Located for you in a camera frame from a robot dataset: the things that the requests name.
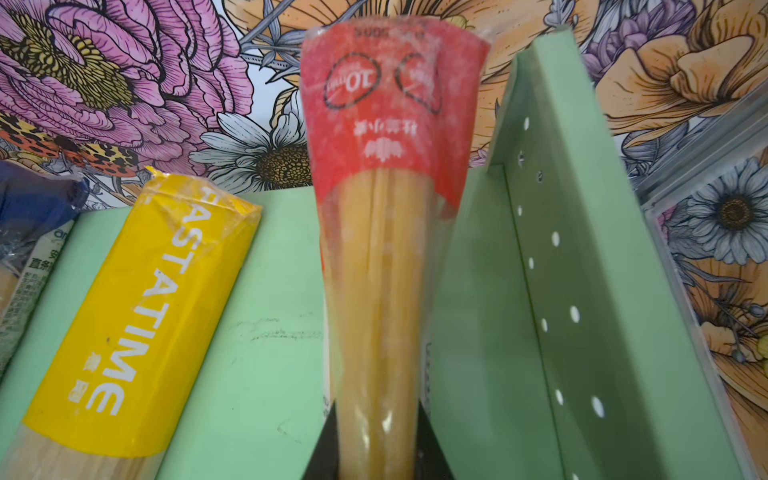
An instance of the leopard print butterfly wing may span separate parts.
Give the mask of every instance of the leopard print butterfly wing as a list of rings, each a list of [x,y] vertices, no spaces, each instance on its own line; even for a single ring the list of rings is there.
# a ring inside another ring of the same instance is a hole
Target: leopard print butterfly wing
[[[73,164],[88,164],[99,173],[110,177],[135,177],[139,163],[136,152],[110,144],[93,143],[75,145],[76,151],[65,150],[64,156]]]
[[[23,151],[41,157],[56,158],[61,147],[55,139],[33,124],[15,115],[0,112],[0,138]]]

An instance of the floral wallpaper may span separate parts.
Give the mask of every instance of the floral wallpaper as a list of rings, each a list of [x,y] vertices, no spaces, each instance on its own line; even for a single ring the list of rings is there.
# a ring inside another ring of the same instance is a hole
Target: floral wallpaper
[[[365,15],[508,18],[470,167],[487,160],[515,53],[562,25],[634,182],[768,79],[768,0],[0,0],[0,159],[82,172],[90,210],[131,205],[149,165],[235,194],[311,185],[301,44]],[[766,164],[747,159],[660,221],[768,479]]]
[[[760,478],[768,478],[768,148],[657,219]]]

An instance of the yellow pasta package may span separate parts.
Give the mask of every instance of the yellow pasta package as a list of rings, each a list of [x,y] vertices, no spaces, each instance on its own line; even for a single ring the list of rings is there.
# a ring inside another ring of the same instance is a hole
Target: yellow pasta package
[[[0,480],[151,480],[261,218],[154,172],[0,465]]]

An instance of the spaghetti package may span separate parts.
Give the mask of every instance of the spaghetti package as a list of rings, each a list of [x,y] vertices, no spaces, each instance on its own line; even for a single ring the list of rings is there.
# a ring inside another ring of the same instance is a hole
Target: spaghetti package
[[[1,480],[151,480],[260,220],[207,180],[155,174],[0,465]]]
[[[419,17],[356,19],[304,42],[340,480],[413,478],[422,334],[489,49]]]
[[[0,161],[0,379],[88,187]]]

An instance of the green panel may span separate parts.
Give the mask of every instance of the green panel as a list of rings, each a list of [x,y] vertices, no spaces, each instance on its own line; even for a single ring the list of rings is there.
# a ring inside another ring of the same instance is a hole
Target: green panel
[[[158,480],[296,480],[323,426],[323,277],[311,188],[264,205]]]
[[[432,424],[457,478],[563,478],[504,171],[469,175],[432,319]]]
[[[742,478],[571,34],[537,39],[517,63],[492,163],[505,166],[545,372],[563,395],[551,401],[567,478]]]

